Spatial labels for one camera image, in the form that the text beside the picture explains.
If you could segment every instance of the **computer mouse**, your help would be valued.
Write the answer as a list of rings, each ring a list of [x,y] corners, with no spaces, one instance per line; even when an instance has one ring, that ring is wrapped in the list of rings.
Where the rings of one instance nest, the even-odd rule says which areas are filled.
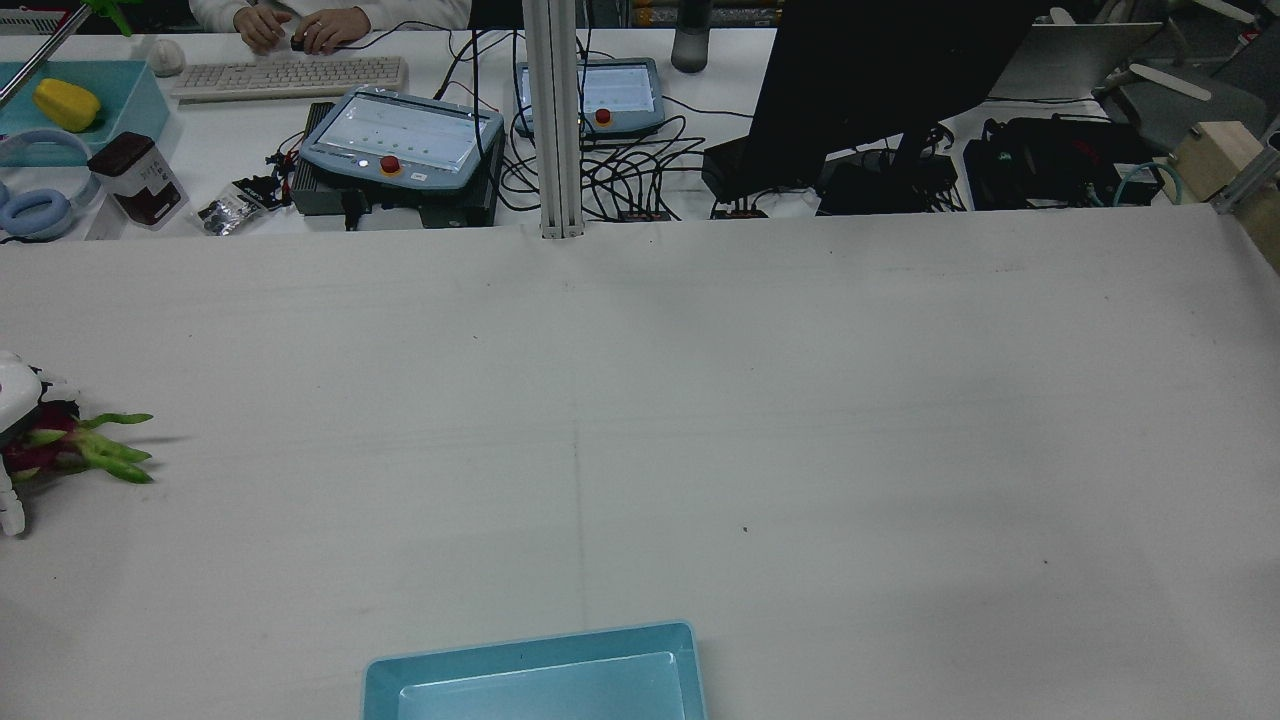
[[[175,76],[187,67],[187,56],[180,45],[168,37],[161,37],[147,53],[147,67],[156,77]]]

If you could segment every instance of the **blue plastic tray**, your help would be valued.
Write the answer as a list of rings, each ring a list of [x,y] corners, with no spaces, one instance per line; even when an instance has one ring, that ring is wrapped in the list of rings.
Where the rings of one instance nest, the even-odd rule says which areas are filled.
[[[20,68],[22,63],[0,63],[0,85],[9,82]],[[92,152],[101,150],[124,131],[159,141],[160,131],[169,120],[169,105],[146,61],[50,60],[0,110],[0,136],[31,128],[58,127],[31,100],[36,85],[46,77],[76,83],[102,102],[97,120],[86,131],[76,133]],[[67,147],[49,145],[29,147],[18,156],[0,160],[0,164],[28,168],[83,165],[84,158]]]
[[[375,660],[364,720],[705,720],[684,621]]]

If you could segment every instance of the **blue cable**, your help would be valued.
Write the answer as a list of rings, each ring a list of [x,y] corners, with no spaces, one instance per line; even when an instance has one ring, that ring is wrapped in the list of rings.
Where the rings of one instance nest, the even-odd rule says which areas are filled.
[[[1169,165],[1166,165],[1164,163],[1155,163],[1155,161],[1152,161],[1152,163],[1142,163],[1140,165],[1134,165],[1134,168],[1132,170],[1129,170],[1128,173],[1125,173],[1124,179],[1120,181],[1120,187],[1116,188],[1115,197],[1111,199],[1111,206],[1112,208],[1120,206],[1120,195],[1124,192],[1124,186],[1129,184],[1129,181],[1133,179],[1133,177],[1135,174],[1138,174],[1139,172],[1146,170],[1148,168],[1158,168],[1158,169],[1165,170],[1166,173],[1169,173],[1169,177],[1174,178],[1174,187],[1178,188],[1178,195],[1174,197],[1174,205],[1181,205],[1183,204],[1183,178],[1181,178],[1181,176],[1178,174],[1178,170],[1170,168]]]

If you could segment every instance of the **keyboard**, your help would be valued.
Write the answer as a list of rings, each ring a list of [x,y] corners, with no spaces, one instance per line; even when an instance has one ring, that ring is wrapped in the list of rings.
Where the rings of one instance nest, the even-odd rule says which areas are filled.
[[[271,100],[337,97],[357,85],[402,90],[404,58],[288,56],[257,63],[187,65],[169,88],[177,100]]]

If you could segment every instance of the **wooden block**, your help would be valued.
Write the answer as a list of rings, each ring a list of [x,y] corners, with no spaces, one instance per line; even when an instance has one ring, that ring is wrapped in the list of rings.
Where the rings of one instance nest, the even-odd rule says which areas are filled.
[[[1185,184],[1183,202],[1197,202],[1213,195],[1261,151],[1258,138],[1236,120],[1196,123],[1169,155],[1169,164]],[[1174,188],[1166,184],[1165,190],[1171,192]]]

